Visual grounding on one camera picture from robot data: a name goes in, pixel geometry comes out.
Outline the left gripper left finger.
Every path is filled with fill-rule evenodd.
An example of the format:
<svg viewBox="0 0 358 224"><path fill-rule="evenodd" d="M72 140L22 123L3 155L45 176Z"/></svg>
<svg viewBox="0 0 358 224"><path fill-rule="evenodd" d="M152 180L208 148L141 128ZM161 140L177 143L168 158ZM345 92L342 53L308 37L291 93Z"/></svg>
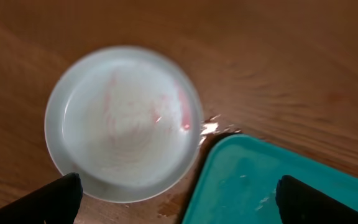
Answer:
<svg viewBox="0 0 358 224"><path fill-rule="evenodd" d="M0 208L0 223L73 224L82 197L80 176L72 172Z"/></svg>

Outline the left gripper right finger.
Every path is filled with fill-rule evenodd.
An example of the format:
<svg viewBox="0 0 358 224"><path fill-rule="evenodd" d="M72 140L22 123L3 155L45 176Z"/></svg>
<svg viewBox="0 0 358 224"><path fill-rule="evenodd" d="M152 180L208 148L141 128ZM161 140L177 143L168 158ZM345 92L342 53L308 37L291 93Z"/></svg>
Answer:
<svg viewBox="0 0 358 224"><path fill-rule="evenodd" d="M283 224L358 224L358 211L290 175L278 181L275 201Z"/></svg>

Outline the light blue plate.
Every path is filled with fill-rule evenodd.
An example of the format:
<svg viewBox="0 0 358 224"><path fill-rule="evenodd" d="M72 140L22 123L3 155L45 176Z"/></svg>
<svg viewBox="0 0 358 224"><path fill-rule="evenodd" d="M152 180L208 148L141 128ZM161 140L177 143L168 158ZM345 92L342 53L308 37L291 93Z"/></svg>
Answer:
<svg viewBox="0 0 358 224"><path fill-rule="evenodd" d="M76 172L84 193L113 203L162 194L194 164L203 110L184 70L143 47L95 50L60 77L44 134L59 173Z"/></svg>

